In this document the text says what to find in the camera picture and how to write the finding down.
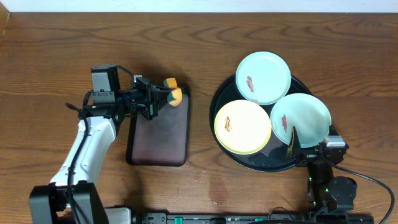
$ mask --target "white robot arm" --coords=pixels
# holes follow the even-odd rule
[[[72,175],[72,185],[76,185],[82,180],[97,185],[105,155],[112,142],[116,139],[116,129],[112,119],[104,118],[103,116],[94,116],[87,118],[87,122],[90,131],[76,161],[75,170]],[[79,122],[78,127],[77,137],[67,159],[50,181],[50,183],[54,183],[56,186],[67,185],[68,168],[71,166],[72,159],[86,130],[83,120]]]

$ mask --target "yellow-rimmed plate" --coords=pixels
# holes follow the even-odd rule
[[[214,129],[222,146],[241,155],[260,151],[272,132],[266,111],[248,100],[235,100],[224,105],[216,115]]]

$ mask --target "white wall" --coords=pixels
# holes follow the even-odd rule
[[[398,12],[398,0],[0,0],[10,12]]]

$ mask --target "light blue plate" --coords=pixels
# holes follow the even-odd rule
[[[331,117],[328,108],[316,97],[304,93],[287,95],[271,111],[271,125],[275,135],[290,143],[295,126],[302,148],[316,146],[329,133]]]
[[[256,52],[248,55],[236,71],[236,84],[245,99],[269,105],[284,97],[290,88],[289,67],[278,55]]]

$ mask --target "cable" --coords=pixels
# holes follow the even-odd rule
[[[72,187],[71,187],[72,186],[72,175],[73,175],[73,172],[75,170],[75,164],[76,164],[77,158],[79,156],[79,153],[80,153],[81,149],[83,148],[83,146],[85,144],[86,138],[87,138],[88,133],[89,133],[90,130],[88,128],[87,118],[81,112],[81,109],[77,108],[76,106],[73,106],[70,103],[65,103],[65,105],[69,109],[72,109],[72,110],[75,110],[75,111],[79,112],[79,115],[83,118],[83,121],[85,122],[85,126],[86,126],[86,130],[84,132],[83,139],[81,140],[81,142],[79,144],[79,147],[77,148],[76,153],[73,156],[72,162],[70,163],[70,167],[68,168],[68,183],[67,183],[68,202],[70,204],[70,209],[72,210],[72,214],[73,214],[73,217],[75,217],[76,223],[80,224],[80,219],[79,219],[79,216],[78,216],[77,210],[76,210],[75,200],[73,199],[73,195],[72,195]]]
[[[85,97],[84,97],[84,99],[83,99],[83,107],[85,107],[86,105],[87,105],[87,103],[88,103],[88,100],[90,99],[90,97],[91,97],[91,94],[94,92],[94,90],[90,90],[90,91],[88,91],[86,94],[85,94]]]
[[[373,179],[372,177],[368,177],[368,176],[366,176],[366,175],[363,175],[363,174],[360,174],[360,173],[351,171],[351,170],[349,170],[349,169],[345,169],[345,168],[342,168],[342,167],[339,167],[339,166],[334,165],[332,162],[330,162],[329,160],[326,159],[326,157],[325,157],[323,151],[320,151],[320,156],[322,157],[322,159],[323,159],[329,166],[334,167],[334,168],[336,168],[336,169],[338,169],[338,170],[342,170],[342,171],[347,172],[347,173],[349,173],[349,174],[353,174],[353,175],[357,175],[358,177],[365,178],[366,180],[370,180],[371,182],[377,183],[377,184],[380,185],[381,187],[384,187],[384,188],[390,193],[390,196],[391,196],[390,208],[388,209],[386,215],[385,215],[384,218],[380,221],[379,224],[385,223],[386,220],[388,219],[388,217],[390,216],[392,210],[394,209],[394,204],[395,204],[395,201],[396,201],[396,200],[395,200],[395,197],[394,197],[394,193],[392,192],[392,190],[391,190],[386,184],[384,184],[384,183],[382,183],[382,182],[380,182],[380,181],[378,181],[378,180],[376,180],[376,179]]]
[[[275,207],[275,208],[273,208],[273,209],[269,212],[269,214],[268,214],[268,220],[271,219],[272,212],[274,212],[274,210],[275,210],[275,209],[278,209],[278,208],[284,209],[284,210],[287,212],[287,209],[284,208],[284,207],[281,207],[281,206]]]
[[[124,72],[128,73],[131,76],[131,78],[134,80],[134,75],[132,75],[132,73],[129,70],[127,70],[126,68],[122,67],[121,65],[117,65],[116,68],[121,69]]]

